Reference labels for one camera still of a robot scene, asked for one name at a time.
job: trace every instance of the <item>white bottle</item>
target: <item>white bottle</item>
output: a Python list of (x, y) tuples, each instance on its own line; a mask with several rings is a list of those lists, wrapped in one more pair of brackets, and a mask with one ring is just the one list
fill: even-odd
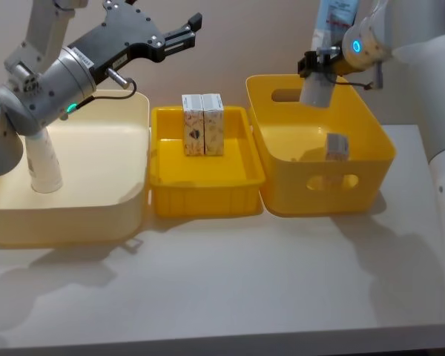
[(53, 193), (62, 187), (61, 168), (47, 129), (24, 139), (31, 186), (38, 193)]

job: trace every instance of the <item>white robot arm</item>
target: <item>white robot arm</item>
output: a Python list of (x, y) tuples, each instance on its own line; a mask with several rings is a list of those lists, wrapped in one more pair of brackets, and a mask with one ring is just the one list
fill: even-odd
[(445, 0), (379, 0), (373, 12), (349, 28), (331, 50), (334, 55), (324, 59), (320, 53), (328, 53), (326, 49), (307, 52), (299, 63), (300, 75), (344, 76), (374, 67), (373, 83), (366, 88), (375, 89), (382, 87), (383, 62), (394, 57), (408, 64), (415, 115), (438, 195), (445, 250)]

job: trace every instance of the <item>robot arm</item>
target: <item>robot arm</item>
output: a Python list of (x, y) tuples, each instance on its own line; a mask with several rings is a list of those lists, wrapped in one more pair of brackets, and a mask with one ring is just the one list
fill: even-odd
[(380, 0), (332, 50), (333, 55), (323, 48), (307, 52), (299, 63), (300, 75), (344, 76), (380, 67), (392, 57), (407, 64), (409, 95), (415, 98), (413, 114), (437, 192), (445, 251), (445, 0)]
[(26, 90), (38, 73), (58, 59), (75, 9), (87, 5), (88, 0), (33, 0), (27, 37), (5, 60), (5, 69), (17, 87)]
[(0, 87), (0, 175), (11, 171), (23, 154), (18, 135), (33, 136), (57, 118), (67, 119), (90, 102), (96, 86), (111, 77), (123, 88), (118, 69), (135, 58), (161, 62), (194, 47), (202, 16), (162, 34), (135, 0), (103, 0), (105, 20), (62, 48), (74, 9), (88, 0), (34, 0), (27, 38), (5, 61), (9, 80)]

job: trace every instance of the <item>beige wall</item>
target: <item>beige wall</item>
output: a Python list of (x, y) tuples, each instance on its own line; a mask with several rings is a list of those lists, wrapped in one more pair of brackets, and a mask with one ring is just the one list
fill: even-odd
[[(89, 0), (70, 23), (67, 43), (102, 22), (101, 0)], [(294, 73), (297, 61), (308, 50), (317, 15), (318, 0), (139, 0), (162, 32), (173, 30), (200, 11), (203, 29), (197, 47), (154, 64), (138, 59), (122, 72), (135, 78), (139, 91), (153, 106), (179, 104), (182, 93), (220, 92), (228, 105), (246, 106), (245, 79), (260, 73)], [(32, 0), (0, 0), (0, 83), (3, 61), (23, 39)], [(361, 0), (364, 15), (372, 0)], [(408, 107), (398, 102), (405, 95), (403, 68), (386, 66), (386, 88), (363, 93), (363, 98), (383, 123), (412, 122)], [(353, 76), (369, 80), (369, 76)], [(105, 82), (103, 88), (114, 88)]]

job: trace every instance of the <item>green indicator light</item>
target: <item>green indicator light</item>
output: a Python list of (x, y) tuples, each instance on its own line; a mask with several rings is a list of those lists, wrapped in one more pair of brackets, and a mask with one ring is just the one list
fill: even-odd
[(67, 107), (67, 113), (72, 113), (73, 111), (75, 111), (75, 109), (77, 108), (77, 104), (76, 103), (74, 103), (74, 104), (71, 104), (71, 105), (69, 105), (68, 107)]

